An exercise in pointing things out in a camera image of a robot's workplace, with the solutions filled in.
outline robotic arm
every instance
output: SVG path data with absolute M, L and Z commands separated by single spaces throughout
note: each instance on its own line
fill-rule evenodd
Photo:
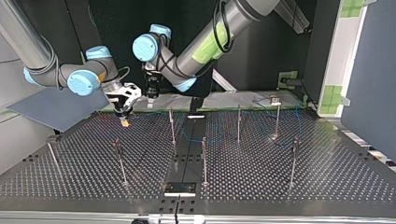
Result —
M 233 39 L 253 21 L 268 15 L 278 2 L 218 0 L 212 22 L 178 57 L 168 48 L 171 30 L 151 25 L 149 33 L 139 36 L 133 43 L 134 55 L 143 63 L 148 75 L 148 100 L 152 102 L 158 97 L 163 76 L 179 91 L 187 91 L 206 64 L 228 52 Z M 141 90 L 133 83 L 120 82 L 129 68 L 126 74 L 120 75 L 108 48 L 99 46 L 87 50 L 88 61 L 83 65 L 60 63 L 50 42 L 37 33 L 15 0 L 0 0 L 0 33 L 20 56 L 25 65 L 23 73 L 30 83 L 60 90 L 68 87 L 81 96 L 101 88 L 122 125 L 129 126 L 128 115 L 141 96 Z
M 83 65 L 60 63 L 50 42 L 37 33 L 15 0 L 0 0 L 0 33 L 23 61 L 27 81 L 60 90 L 68 87 L 80 96 L 101 88 L 122 125 L 129 126 L 127 117 L 141 90 L 133 83 L 120 82 L 129 68 L 121 76 L 107 47 L 88 49 Z
M 168 48 L 171 30 L 152 24 L 147 34 L 134 41 L 134 56 L 143 63 L 148 78 L 155 74 L 158 80 L 158 74 L 162 74 L 175 88 L 185 92 L 205 73 L 205 66 L 210 67 L 210 62 L 231 49 L 235 37 L 253 21 L 267 16 L 278 3 L 279 0 L 218 1 L 213 20 L 178 57 Z M 148 92 L 156 92 L 148 94 L 151 100 L 158 96 L 155 85 L 149 86 Z

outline metal post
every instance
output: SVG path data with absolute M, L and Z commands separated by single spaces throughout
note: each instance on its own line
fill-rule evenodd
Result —
M 47 143 L 49 146 L 49 152 L 50 155 L 52 156 L 53 161 L 55 162 L 56 168 L 58 169 L 59 175 L 62 177 L 62 172 L 61 172 L 61 167 L 59 166 L 58 160 L 56 159 L 55 152 L 53 151 L 52 145 L 50 143 Z
M 169 121 L 171 122 L 171 128 L 172 128 L 172 143 L 175 144 L 176 140 L 175 140 L 175 123 L 173 120 L 173 108 L 171 107 L 171 109 L 169 110 Z
M 292 153 L 293 153 L 293 165 L 291 166 L 291 177 L 290 177 L 289 190 L 291 190 L 294 187 L 294 173 L 295 173 L 295 168 L 296 168 L 297 157 L 300 154 L 300 140 L 297 136 L 294 138 L 294 141 L 293 141 Z
M 121 170 L 122 170 L 122 176 L 124 179 L 124 185 L 128 185 L 128 181 L 126 180 L 126 174 L 125 174 L 125 169 L 123 167 L 122 159 L 120 159 L 120 166 L 121 166 Z
M 275 132 L 274 132 L 273 134 L 271 134 L 271 138 L 272 138 L 273 140 L 276 140 L 277 137 L 278 137 L 279 115 L 280 115 L 280 104 L 277 105 Z
M 15 0 L 0 1 L 0 33 L 29 68 L 39 69 L 49 64 L 49 46 Z
M 128 185 L 128 181 L 126 179 L 126 174 L 125 174 L 125 168 L 123 166 L 123 161 L 122 161 L 122 157 L 123 157 L 123 150 L 120 146 L 120 139 L 117 138 L 116 141 L 114 142 L 114 152 L 116 153 L 116 156 L 119 159 L 120 162 L 120 168 L 122 171 L 122 177 L 123 177 L 123 181 L 124 181 L 124 185 L 127 186 Z
M 279 127 L 279 114 L 280 114 L 280 105 L 277 106 L 277 112 L 276 112 L 276 126 L 275 126 L 276 137 L 277 137 L 277 129 Z
M 53 152 L 52 145 L 50 143 L 47 143 L 47 145 L 49 146 L 50 155 L 52 156 L 53 161 L 55 162 L 56 165 L 58 165 L 58 160 L 55 157 L 55 153 Z
M 206 173 L 206 138 L 202 139 L 202 155 L 204 157 L 204 186 L 206 187 L 209 183 L 207 182 L 207 173 Z
M 241 141 L 241 105 L 238 105 L 238 143 Z

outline white wall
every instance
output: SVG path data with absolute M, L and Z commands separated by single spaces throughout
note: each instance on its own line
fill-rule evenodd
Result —
M 0 174 L 45 145 L 53 130 L 6 110 L 42 88 L 28 83 L 21 61 L 0 35 Z
M 320 107 L 324 95 L 325 86 L 342 86 L 342 96 L 347 96 L 350 76 L 352 74 L 353 63 L 361 37 L 361 28 L 364 24 L 367 7 L 363 7 L 359 17 L 341 18 L 339 17 L 335 25 L 332 46 L 329 53 L 329 60 L 323 80 L 323 86 L 319 98 L 319 112 L 321 117 L 341 118 L 344 106 L 339 105 L 336 114 L 321 114 Z

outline gray panel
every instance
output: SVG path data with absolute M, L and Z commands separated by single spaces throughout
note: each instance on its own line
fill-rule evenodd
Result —
M 293 110 L 281 111 L 280 139 L 275 144 L 268 138 L 274 131 L 274 114 L 268 113 L 243 113 L 240 145 L 235 139 L 236 112 L 207 113 L 209 185 L 195 199 L 181 198 L 177 211 L 231 216 L 396 216 L 396 174 L 389 168 L 312 111 L 300 111 L 299 117 Z M 175 114 L 177 133 L 184 118 Z M 299 121 L 302 150 L 290 189 L 290 142 L 299 132 Z M 152 214 L 160 211 L 159 205 L 169 213 L 177 203 L 174 199 L 162 202 L 161 197 L 161 183 L 174 153 L 168 115 L 138 115 L 132 124 L 124 129 L 116 118 L 104 114 L 71 133 L 55 147 L 63 177 L 48 151 L 0 176 L 0 209 Z M 122 185 L 112 152 L 111 142 L 117 137 L 126 150 L 129 188 Z
M 317 102 L 329 59 L 339 6 L 340 0 L 318 0 L 317 2 L 304 74 L 306 90 Z
M 81 97 L 69 89 L 59 91 L 56 88 L 46 88 L 10 105 L 8 109 L 60 132 L 65 132 L 95 110 L 107 105 L 108 100 L 102 91 L 95 91 L 89 96 Z
M 342 123 L 396 161 L 396 1 L 368 6 L 346 97 Z

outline vertical rod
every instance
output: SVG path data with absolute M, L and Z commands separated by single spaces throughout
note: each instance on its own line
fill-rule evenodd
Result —
M 15 0 L 0 1 L 0 33 L 27 67 L 50 63 L 50 49 Z
M 49 146 L 50 155 L 52 156 L 53 161 L 58 166 L 58 160 L 56 160 L 55 153 L 53 152 L 53 149 L 52 149 L 52 145 L 50 143 L 48 143 L 48 146 Z
M 52 156 L 52 159 L 55 162 L 55 165 L 56 165 L 56 168 L 58 169 L 59 175 L 61 176 L 61 179 L 63 179 L 61 167 L 59 166 L 58 160 L 56 159 L 55 152 L 53 151 L 52 145 L 50 143 L 47 143 L 47 145 L 49 146 L 50 155 Z
M 207 182 L 207 173 L 206 173 L 206 138 L 202 139 L 202 154 L 204 157 L 204 186 L 207 186 L 209 183 Z
M 280 114 L 280 105 L 277 106 L 276 112 L 276 127 L 275 127 L 275 136 L 277 137 L 277 129 L 279 127 L 279 114 Z
M 172 143 L 175 144 L 176 140 L 175 140 L 175 123 L 173 120 L 173 108 L 171 107 L 171 109 L 169 110 L 169 121 L 171 122 L 171 128 L 172 128 Z
M 293 181 L 294 181 L 294 171 L 296 167 L 296 153 L 295 151 L 293 152 L 293 165 L 291 166 L 291 177 L 290 177 L 290 185 L 289 185 L 289 190 L 293 188 Z
M 121 170 L 122 170 L 122 176 L 123 176 L 123 179 L 124 179 L 124 184 L 128 185 L 128 181 L 126 180 L 125 169 L 123 167 L 123 162 L 122 162 L 121 158 L 120 158 L 120 166 L 121 166 Z
M 241 105 L 238 105 L 238 143 L 241 141 Z

